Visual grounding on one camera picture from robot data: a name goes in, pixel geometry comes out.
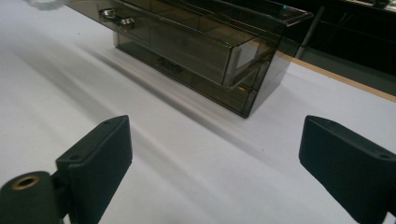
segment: screw hole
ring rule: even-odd
[[[15,181],[12,188],[15,190],[28,189],[38,183],[39,180],[40,177],[37,175],[28,175]]]

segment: drawer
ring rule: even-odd
[[[72,1],[70,7],[225,89],[273,54],[279,30],[256,27],[258,15],[210,1]]]

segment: white table surface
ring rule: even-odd
[[[0,3],[0,184],[52,174],[98,123],[128,115],[133,164],[100,223],[355,223],[299,163],[304,117],[396,153],[395,103],[300,65],[241,119],[115,49],[111,31],[68,7]]]

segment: drawer handle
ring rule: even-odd
[[[100,17],[103,22],[112,22],[120,27],[124,32],[134,29],[134,19],[131,17],[123,18],[118,16],[114,9],[108,8],[99,11]]]

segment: acrylic drawer organizer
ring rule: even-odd
[[[276,52],[297,50],[285,33],[312,16],[257,2],[72,0],[69,6],[113,30],[117,48],[246,118],[285,73],[288,63]]]

